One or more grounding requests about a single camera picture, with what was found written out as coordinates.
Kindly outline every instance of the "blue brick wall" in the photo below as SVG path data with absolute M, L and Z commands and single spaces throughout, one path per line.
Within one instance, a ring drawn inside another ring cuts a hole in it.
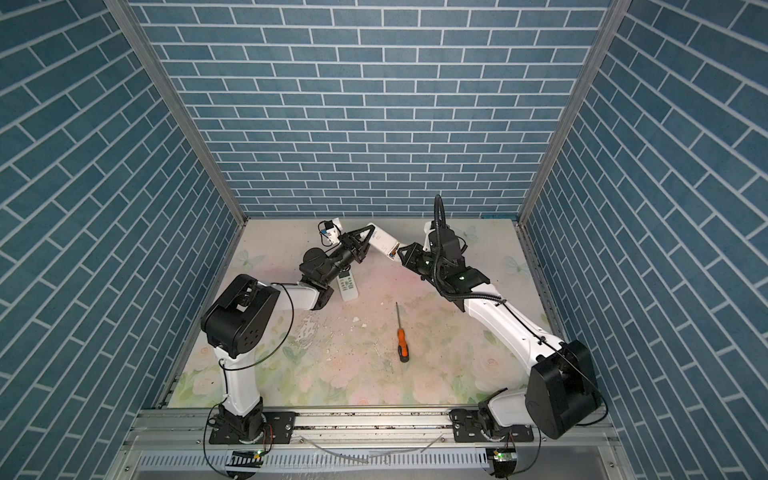
M 518 212 L 608 0 L 131 2 L 251 217 Z
M 101 0 L 0 2 L 0 478 L 103 475 L 235 229 Z
M 767 7 L 634 0 L 531 216 L 638 478 L 768 478 Z

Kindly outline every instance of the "black mounting plate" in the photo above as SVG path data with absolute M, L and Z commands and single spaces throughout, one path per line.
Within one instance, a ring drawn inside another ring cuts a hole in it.
M 265 422 L 272 426 L 272 443 L 273 444 L 286 444 L 290 443 L 291 435 L 293 434 L 293 425 L 296 422 L 295 412 L 264 412 Z M 211 418 L 211 422 L 215 421 L 215 416 Z M 210 423 L 213 428 L 210 431 L 209 443 L 211 445 L 249 445 L 242 443 L 240 436 L 235 431 L 228 429 L 225 425 L 214 425 Z M 254 445 L 261 445 L 263 443 L 263 435 L 260 436 L 254 442 Z
M 453 409 L 449 413 L 453 423 L 453 441 L 456 443 L 475 443 L 490 441 L 482 433 L 477 409 Z M 512 425 L 512 439 L 515 443 L 533 442 L 533 429 L 530 425 Z

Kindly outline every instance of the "floral tabletop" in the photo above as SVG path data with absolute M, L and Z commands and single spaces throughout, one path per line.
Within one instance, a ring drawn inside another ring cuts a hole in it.
M 345 219 L 346 230 L 368 220 Z M 376 219 L 404 244 L 424 241 L 424 220 Z M 528 318 L 549 329 L 510 220 L 450 220 L 466 239 L 467 265 L 482 271 Z M 220 292 L 240 273 L 264 282 L 295 282 L 304 252 L 320 246 L 312 220 L 250 220 Z M 480 322 L 441 298 L 419 276 L 373 248 L 352 273 L 359 298 L 338 292 L 319 311 L 299 311 L 278 353 L 251 370 L 269 406 L 455 405 L 476 403 L 497 389 L 525 386 L 514 356 Z M 338 290 L 336 281 L 332 286 Z M 410 361 L 397 354 L 399 304 Z M 276 311 L 257 347 L 271 352 L 291 312 Z M 223 398 L 223 377 L 200 333 L 170 408 L 210 407 Z

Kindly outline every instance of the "robotic arm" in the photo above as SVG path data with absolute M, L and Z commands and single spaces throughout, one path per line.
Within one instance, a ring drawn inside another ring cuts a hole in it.
M 218 425 L 241 442 L 261 438 L 263 400 L 255 379 L 244 370 L 257 365 L 255 347 L 275 309 L 319 310 L 333 294 L 329 285 L 353 261 L 365 259 L 373 245 L 431 283 L 441 296 L 491 330 L 530 372 L 525 392 L 497 392 L 481 402 L 480 421 L 489 438 L 505 434 L 505 427 L 530 423 L 557 439 L 600 406 L 591 356 L 578 341 L 565 343 L 546 333 L 502 298 L 488 277 L 465 265 L 464 247 L 445 222 L 442 199 L 435 198 L 435 219 L 425 228 L 425 245 L 399 243 L 373 224 L 341 233 L 340 222 L 321 222 L 321 234 L 336 249 L 304 253 L 296 284 L 262 283 L 239 275 L 205 313 L 201 328 L 224 370 L 227 397 L 214 417 Z M 384 247 L 378 240 L 395 242 Z

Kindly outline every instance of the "remote control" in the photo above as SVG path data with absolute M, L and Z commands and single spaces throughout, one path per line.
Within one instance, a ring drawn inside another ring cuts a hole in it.
M 337 280 L 339 281 L 339 292 L 341 293 L 342 300 L 349 302 L 357 298 L 357 285 L 352 277 L 352 269 L 339 273 Z

